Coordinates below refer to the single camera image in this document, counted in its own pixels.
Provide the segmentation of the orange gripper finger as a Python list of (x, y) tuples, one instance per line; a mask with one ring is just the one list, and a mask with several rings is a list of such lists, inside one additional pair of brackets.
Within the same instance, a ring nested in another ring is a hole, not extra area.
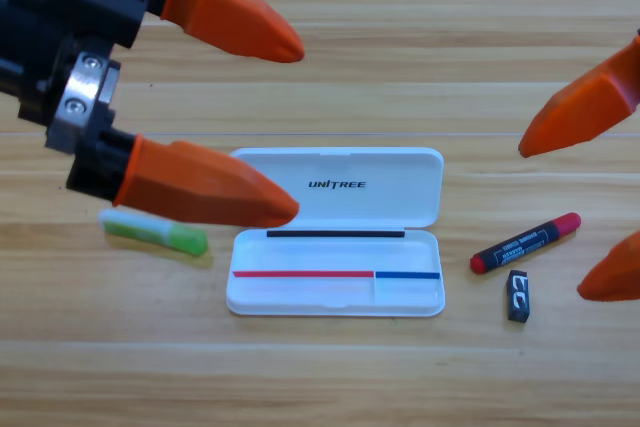
[(639, 299), (639, 232), (616, 244), (577, 287), (586, 300), (618, 302)]
[(141, 135), (112, 204), (179, 222), (263, 228), (284, 225), (299, 212), (284, 189), (235, 157)]
[(593, 140), (639, 106), (639, 37), (550, 97), (518, 146), (524, 158)]

